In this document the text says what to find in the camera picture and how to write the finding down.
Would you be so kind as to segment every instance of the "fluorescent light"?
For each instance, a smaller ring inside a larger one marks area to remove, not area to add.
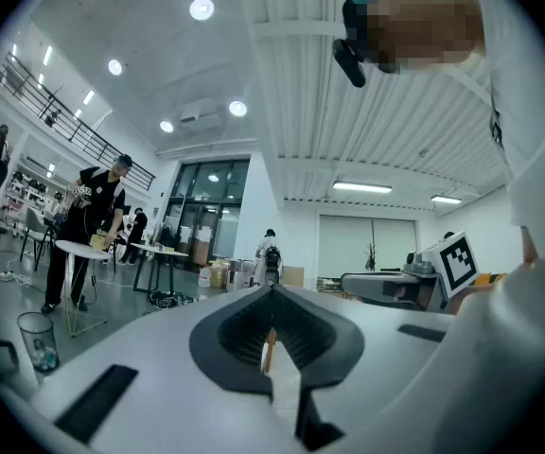
[[[188,11],[195,20],[207,20],[214,13],[214,3],[211,0],[195,0]]]
[[[94,96],[94,91],[92,91],[90,89],[90,92],[87,94],[87,96],[85,97],[85,99],[83,99],[83,104],[87,104],[88,102],[90,102],[90,99]]]
[[[393,191],[391,186],[385,185],[365,185],[362,183],[335,182],[334,188],[340,190],[356,190],[359,192],[390,193]]]
[[[47,63],[49,62],[49,58],[50,58],[51,55],[52,55],[52,46],[49,45],[49,46],[47,47],[47,50],[45,51],[44,65],[47,65]]]
[[[162,121],[161,123],[159,123],[159,127],[165,132],[174,131],[174,127],[169,121]]]
[[[229,106],[228,110],[235,116],[244,116],[247,113],[247,106],[241,101],[233,101]]]
[[[453,197],[443,197],[442,195],[435,195],[431,198],[432,201],[441,201],[442,203],[461,203],[462,199],[454,199]]]
[[[119,62],[117,59],[110,60],[109,72],[113,74],[113,76],[119,76],[123,72],[123,67],[121,66],[121,62]]]

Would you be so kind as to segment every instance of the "railing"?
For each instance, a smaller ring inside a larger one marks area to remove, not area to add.
[[[0,83],[52,130],[106,167],[111,167],[114,159],[122,154],[80,118],[75,118],[75,114],[56,98],[56,93],[51,93],[47,87],[40,84],[11,53],[7,54],[1,65]],[[152,173],[147,172],[136,162],[125,177],[145,190],[150,189],[154,178]]]

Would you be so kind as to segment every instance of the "whiteboard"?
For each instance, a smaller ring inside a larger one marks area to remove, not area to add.
[[[370,218],[321,216],[319,222],[319,277],[341,277],[366,272],[367,244],[372,241]]]
[[[415,222],[374,218],[376,271],[402,268],[409,251],[415,251]]]
[[[412,220],[320,216],[318,277],[342,277],[367,272],[367,246],[376,244],[376,271],[401,268],[407,253],[415,250]]]

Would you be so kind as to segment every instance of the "sneaker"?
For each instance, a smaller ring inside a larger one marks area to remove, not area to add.
[[[60,300],[58,300],[57,303],[45,303],[43,306],[42,306],[42,313],[43,314],[49,314],[51,313],[54,308],[59,305],[61,303]]]
[[[83,296],[79,299],[78,309],[83,313],[87,311],[87,305],[85,304],[85,298],[83,298]]]

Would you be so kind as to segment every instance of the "black pants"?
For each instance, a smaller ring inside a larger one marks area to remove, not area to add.
[[[138,257],[138,253],[140,252],[140,250],[137,247],[131,246],[130,244],[139,244],[141,237],[142,237],[142,231],[140,231],[140,235],[130,234],[130,236],[128,237],[128,245],[125,248],[125,253],[123,254],[123,257],[121,257],[120,262],[127,261],[128,257],[130,258],[130,264],[133,264],[134,262],[136,262],[136,257]]]
[[[70,240],[79,244],[89,244],[90,236],[86,234],[83,223],[66,221],[58,233],[57,240]],[[66,252],[58,247],[54,247],[47,271],[47,290],[45,291],[45,302],[56,304],[60,302],[62,286],[64,284],[64,270],[66,268]],[[71,298],[76,303],[81,296],[85,272],[90,264],[89,259],[75,257],[75,269],[73,270],[73,290]]]

